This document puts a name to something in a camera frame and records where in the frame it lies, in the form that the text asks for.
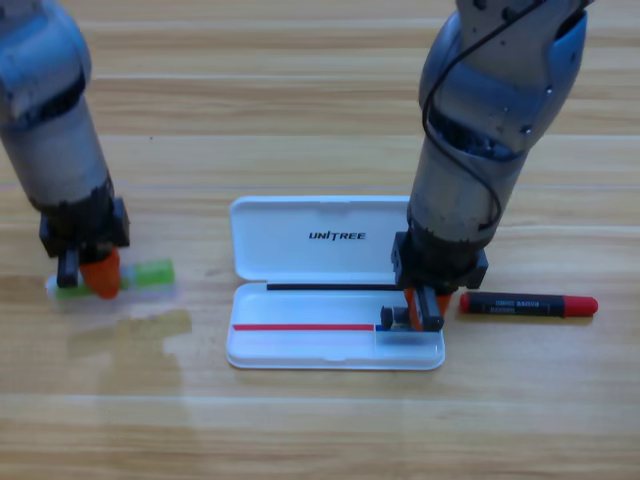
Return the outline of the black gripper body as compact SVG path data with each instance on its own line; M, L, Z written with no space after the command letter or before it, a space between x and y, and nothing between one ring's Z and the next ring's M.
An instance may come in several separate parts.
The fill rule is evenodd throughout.
M403 292L429 286L439 295L480 287L488 260L482 242L449 242L418 230L395 234L391 263L395 285Z
M47 255L57 259L60 288L78 285L81 266L130 246L130 221L121 197L89 196L44 207L40 215L39 237Z

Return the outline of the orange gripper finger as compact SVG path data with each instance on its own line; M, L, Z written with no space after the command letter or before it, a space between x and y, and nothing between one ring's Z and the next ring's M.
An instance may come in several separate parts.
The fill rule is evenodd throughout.
M80 273L89 290L103 300L112 300L120 290L120 256L116 248L102 260L80 265Z
M439 295L429 286L404 291L408 306L409 325L414 331L440 332L452 294Z

